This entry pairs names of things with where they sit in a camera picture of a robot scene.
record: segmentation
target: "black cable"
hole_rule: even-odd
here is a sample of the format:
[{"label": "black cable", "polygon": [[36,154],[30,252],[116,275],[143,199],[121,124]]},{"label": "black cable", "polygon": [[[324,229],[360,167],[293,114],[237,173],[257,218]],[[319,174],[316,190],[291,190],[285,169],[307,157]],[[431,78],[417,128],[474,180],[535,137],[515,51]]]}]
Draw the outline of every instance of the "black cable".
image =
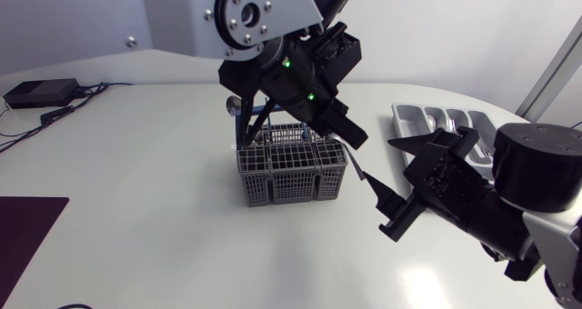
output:
[{"label": "black cable", "polygon": [[86,105],[89,101],[91,101],[91,99],[93,99],[95,96],[100,95],[101,93],[103,93],[106,89],[109,88],[109,86],[111,85],[130,85],[129,83],[101,83],[98,85],[91,85],[91,86],[81,86],[80,88],[77,89],[77,91],[80,92],[86,92],[86,91],[90,91],[92,88],[97,88],[94,92],[90,92],[89,94],[86,94],[86,99],[85,101],[81,102],[80,104],[73,106],[69,111],[65,112],[63,115],[59,115],[56,117],[53,117],[53,119],[47,120],[46,123],[41,124],[40,126],[31,129],[29,131],[23,132],[23,133],[19,133],[16,135],[4,135],[4,134],[0,134],[1,136],[6,136],[6,137],[18,137],[15,140],[11,140],[8,142],[4,142],[2,144],[0,144],[0,146],[4,146],[3,148],[0,149],[0,154],[3,153],[4,151],[8,150],[9,148],[13,147],[14,145],[18,144],[19,142],[32,137],[34,135],[37,135],[40,131],[44,130],[45,128],[47,128],[49,125],[51,125],[52,123],[56,122],[57,120],[66,117],[70,114],[72,114],[76,109]]},{"label": "black cable", "polygon": [[63,305],[58,309],[92,309],[92,308],[86,304],[67,304]]},{"label": "black cable", "polygon": [[4,106],[6,107],[6,109],[0,114],[0,117],[2,117],[5,112],[7,112],[8,110],[10,110],[10,108],[8,107],[8,104],[6,103],[6,100],[4,100]]}]

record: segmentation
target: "gray plastic basket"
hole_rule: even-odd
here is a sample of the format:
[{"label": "gray plastic basket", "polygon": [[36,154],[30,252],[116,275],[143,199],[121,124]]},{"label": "gray plastic basket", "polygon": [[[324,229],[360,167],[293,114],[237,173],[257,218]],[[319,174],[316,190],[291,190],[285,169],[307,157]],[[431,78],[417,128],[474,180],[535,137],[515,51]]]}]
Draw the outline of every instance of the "gray plastic basket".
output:
[{"label": "gray plastic basket", "polygon": [[332,200],[346,170],[341,143],[300,124],[262,129],[263,142],[236,152],[249,206]]}]

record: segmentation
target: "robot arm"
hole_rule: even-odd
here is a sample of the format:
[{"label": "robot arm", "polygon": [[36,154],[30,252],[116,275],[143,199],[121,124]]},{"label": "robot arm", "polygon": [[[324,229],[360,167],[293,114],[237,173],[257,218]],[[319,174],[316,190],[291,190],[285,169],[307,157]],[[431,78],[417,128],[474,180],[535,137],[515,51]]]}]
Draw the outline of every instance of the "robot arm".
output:
[{"label": "robot arm", "polygon": [[477,131],[457,131],[389,141],[415,155],[404,172],[414,190],[405,200],[366,176],[376,208],[390,219],[380,230],[398,241],[429,209],[479,240],[496,261],[508,260],[505,274],[514,281],[526,281],[544,264],[558,303],[582,308],[582,134],[556,125],[502,126],[493,186],[463,159]]},{"label": "robot arm", "polygon": [[39,65],[158,49],[225,59],[221,84],[242,98],[240,145],[260,89],[321,135],[358,148],[337,84],[361,59],[346,26],[328,28],[347,0],[0,0],[0,74]]}]

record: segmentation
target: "white table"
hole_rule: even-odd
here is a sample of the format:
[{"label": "white table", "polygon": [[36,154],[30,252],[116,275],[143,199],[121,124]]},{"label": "white table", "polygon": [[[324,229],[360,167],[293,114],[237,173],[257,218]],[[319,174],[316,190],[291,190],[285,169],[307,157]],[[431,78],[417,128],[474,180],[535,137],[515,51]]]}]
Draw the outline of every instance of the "white table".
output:
[{"label": "white table", "polygon": [[[0,154],[2,195],[71,199],[5,308],[557,307],[541,270],[510,281],[506,264],[433,214],[392,242],[351,165],[337,200],[247,208],[229,95],[220,85],[117,87]],[[341,85],[338,98],[369,135],[358,162],[404,196],[402,155],[386,143],[392,103],[522,121],[423,86]],[[0,130],[35,127],[44,111],[6,113]]]}]

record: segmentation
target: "white wall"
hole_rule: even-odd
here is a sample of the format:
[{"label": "white wall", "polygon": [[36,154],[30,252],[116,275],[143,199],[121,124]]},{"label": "white wall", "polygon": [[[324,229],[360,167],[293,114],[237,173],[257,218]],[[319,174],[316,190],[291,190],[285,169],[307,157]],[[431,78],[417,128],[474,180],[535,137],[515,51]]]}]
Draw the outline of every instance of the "white wall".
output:
[{"label": "white wall", "polygon": [[[440,87],[515,111],[580,15],[581,0],[350,0],[339,19],[362,41],[364,59],[346,81]],[[115,55],[1,76],[0,93],[59,77],[216,82],[219,65],[157,51]]]}]

